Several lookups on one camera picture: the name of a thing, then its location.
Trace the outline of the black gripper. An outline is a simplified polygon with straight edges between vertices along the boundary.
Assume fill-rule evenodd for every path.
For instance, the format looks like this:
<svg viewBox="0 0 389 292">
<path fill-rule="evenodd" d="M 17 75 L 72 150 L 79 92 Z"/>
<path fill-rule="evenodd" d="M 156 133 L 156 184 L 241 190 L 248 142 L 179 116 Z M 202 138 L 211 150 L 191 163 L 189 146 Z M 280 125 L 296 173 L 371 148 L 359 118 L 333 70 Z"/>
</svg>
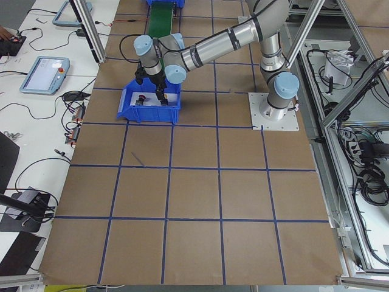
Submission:
<svg viewBox="0 0 389 292">
<path fill-rule="evenodd" d="M 166 76 L 164 72 L 158 74 L 148 75 L 148 78 L 152 84 L 156 86 L 156 96 L 161 105 L 168 105 L 167 95 L 164 89 L 166 88 Z"/>
</svg>

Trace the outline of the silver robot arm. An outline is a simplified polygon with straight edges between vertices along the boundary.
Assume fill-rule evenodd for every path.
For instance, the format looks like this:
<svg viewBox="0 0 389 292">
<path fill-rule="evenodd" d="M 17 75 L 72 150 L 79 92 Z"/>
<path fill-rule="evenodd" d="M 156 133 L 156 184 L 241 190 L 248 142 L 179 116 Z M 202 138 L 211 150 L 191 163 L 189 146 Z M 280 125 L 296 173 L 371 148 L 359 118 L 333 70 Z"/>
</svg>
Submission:
<svg viewBox="0 0 389 292">
<path fill-rule="evenodd" d="M 269 88 L 266 100 L 260 104 L 260 113 L 268 120 L 281 120 L 300 86 L 298 78 L 286 70 L 279 39 L 289 3 L 248 1 L 247 5 L 251 13 L 247 20 L 188 47 L 184 47 L 179 33 L 160 38 L 138 36 L 134 40 L 139 57 L 136 82 L 141 85 L 148 78 L 156 86 L 158 100 L 167 105 L 164 97 L 167 83 L 181 84 L 188 72 L 257 41 L 261 46 L 261 73 Z"/>
</svg>

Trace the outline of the person hand at desk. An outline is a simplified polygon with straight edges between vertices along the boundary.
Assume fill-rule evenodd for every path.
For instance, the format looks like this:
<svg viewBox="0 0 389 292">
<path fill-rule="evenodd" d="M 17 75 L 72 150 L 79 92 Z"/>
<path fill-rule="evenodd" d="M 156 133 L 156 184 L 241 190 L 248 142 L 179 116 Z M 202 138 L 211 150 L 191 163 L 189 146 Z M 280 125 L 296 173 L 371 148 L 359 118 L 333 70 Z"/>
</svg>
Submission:
<svg viewBox="0 0 389 292">
<path fill-rule="evenodd" d="M 1 40 L 11 40 L 14 37 L 14 34 L 10 33 L 6 28 L 0 26 L 0 39 Z"/>
</svg>

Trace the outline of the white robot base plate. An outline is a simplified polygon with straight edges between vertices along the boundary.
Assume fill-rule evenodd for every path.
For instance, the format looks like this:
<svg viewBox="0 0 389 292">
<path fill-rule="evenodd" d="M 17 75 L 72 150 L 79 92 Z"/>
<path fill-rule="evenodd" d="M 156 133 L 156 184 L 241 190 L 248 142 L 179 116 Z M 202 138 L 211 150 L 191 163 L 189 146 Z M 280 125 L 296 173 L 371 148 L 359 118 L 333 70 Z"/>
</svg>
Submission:
<svg viewBox="0 0 389 292">
<path fill-rule="evenodd" d="M 249 106 L 253 130 L 298 131 L 298 121 L 292 101 L 284 109 L 275 109 L 268 104 L 266 92 L 249 92 Z"/>
</svg>

